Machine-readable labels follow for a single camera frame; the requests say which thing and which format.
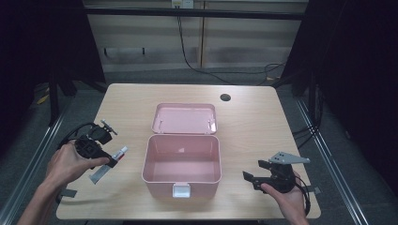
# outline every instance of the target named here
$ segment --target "human hand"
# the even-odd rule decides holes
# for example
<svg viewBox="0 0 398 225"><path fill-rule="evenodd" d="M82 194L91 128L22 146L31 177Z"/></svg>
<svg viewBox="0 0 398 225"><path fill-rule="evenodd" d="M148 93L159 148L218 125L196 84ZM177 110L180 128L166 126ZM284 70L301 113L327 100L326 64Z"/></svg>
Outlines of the human hand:
<svg viewBox="0 0 398 225"><path fill-rule="evenodd" d="M296 178L296 183L301 185L301 182L298 178ZM265 183L261 185L261 188L275 199L279 205L279 208L281 209L283 216L290 222L290 224L309 224L307 218L305 217L304 198L301 190L298 187L295 186L291 191L284 194Z"/></svg>
<svg viewBox="0 0 398 225"><path fill-rule="evenodd" d="M76 152L74 141L71 141L62 145L53 155L47 166L44 183L60 189L81 177L86 170L108 162L107 157L87 159L80 156Z"/></svg>

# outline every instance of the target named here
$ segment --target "round hole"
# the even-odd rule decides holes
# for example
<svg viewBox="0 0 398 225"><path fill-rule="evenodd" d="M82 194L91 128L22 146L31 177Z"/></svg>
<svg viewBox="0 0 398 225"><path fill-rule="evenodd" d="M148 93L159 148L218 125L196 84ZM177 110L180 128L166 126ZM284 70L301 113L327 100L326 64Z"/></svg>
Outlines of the round hole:
<svg viewBox="0 0 398 225"><path fill-rule="evenodd" d="M223 101L229 101L229 100L231 100L231 96L228 95L228 94L222 94L222 95L220 96L220 98L221 98Z"/></svg>

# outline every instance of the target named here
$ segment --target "pink plastic box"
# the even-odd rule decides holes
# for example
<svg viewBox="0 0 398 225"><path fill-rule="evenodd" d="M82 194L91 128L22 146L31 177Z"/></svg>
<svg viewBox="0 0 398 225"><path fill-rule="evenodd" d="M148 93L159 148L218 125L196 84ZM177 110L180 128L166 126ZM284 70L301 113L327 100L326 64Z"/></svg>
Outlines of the pink plastic box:
<svg viewBox="0 0 398 225"><path fill-rule="evenodd" d="M222 178L220 143L211 104L158 105L143 179L153 197L212 197Z"/></svg>

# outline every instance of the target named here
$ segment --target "metal rail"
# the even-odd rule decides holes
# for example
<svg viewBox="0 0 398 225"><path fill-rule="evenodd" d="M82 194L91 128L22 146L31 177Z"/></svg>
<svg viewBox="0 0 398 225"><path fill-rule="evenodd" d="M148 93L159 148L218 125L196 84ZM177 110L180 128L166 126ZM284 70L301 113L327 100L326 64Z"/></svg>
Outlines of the metal rail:
<svg viewBox="0 0 398 225"><path fill-rule="evenodd" d="M308 114L307 106L305 105L305 103L302 99L299 99L297 101L297 104L298 104L298 108L305 120L306 125L308 126L308 128L310 128L311 133L314 135L314 141L318 147L318 150L319 150L322 158L325 160L325 164L328 167L330 175L331 175L336 187L339 189L339 192L342 195L345 206L347 207L348 212L351 214L351 217L353 218L355 224L368 225L369 222L367 221L366 216L364 215L364 213L360 207L360 204L358 203L357 198L354 196L350 187L346 183L342 173L340 172L339 167L337 166L336 161L333 159L333 155L331 154L328 146L325 143L325 140L323 139L322 135L319 132L315 132L312 129L313 123Z"/></svg>
<svg viewBox="0 0 398 225"><path fill-rule="evenodd" d="M23 202L23 198L26 196L26 193L31 185L32 180L34 179L36 173L38 172L39 166L41 165L45 154L47 154L50 145L53 142L55 134L57 133L58 129L60 128L65 114L69 109L69 105L72 101L70 97L64 110L59 115L58 119L55 121L52 127L48 127L47 131L41 140L38 148L36 149L35 155L33 155L32 159L30 160L29 165L26 167L23 176L21 177L18 185L14 188L14 191L11 193L10 197L8 198L6 204L4 205L2 211L0 212L0 224L2 225L9 225L14 220L18 208L21 206Z"/></svg>
<svg viewBox="0 0 398 225"><path fill-rule="evenodd" d="M36 12L44 13L81 13L91 15L128 15L128 16L170 16L170 17L206 17L302 21L304 13L236 11L190 8L146 8L146 7L33 7Z"/></svg>

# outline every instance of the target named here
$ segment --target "wrist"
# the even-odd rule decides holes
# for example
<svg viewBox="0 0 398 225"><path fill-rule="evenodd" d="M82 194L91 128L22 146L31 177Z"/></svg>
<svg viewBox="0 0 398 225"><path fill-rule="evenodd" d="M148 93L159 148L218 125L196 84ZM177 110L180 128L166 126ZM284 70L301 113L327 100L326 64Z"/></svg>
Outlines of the wrist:
<svg viewBox="0 0 398 225"><path fill-rule="evenodd" d="M295 219L295 221L290 221L290 225L309 225L306 217Z"/></svg>
<svg viewBox="0 0 398 225"><path fill-rule="evenodd" d="M56 195L61 189L61 186L58 186L47 178L38 186L38 190L48 193L49 195Z"/></svg>

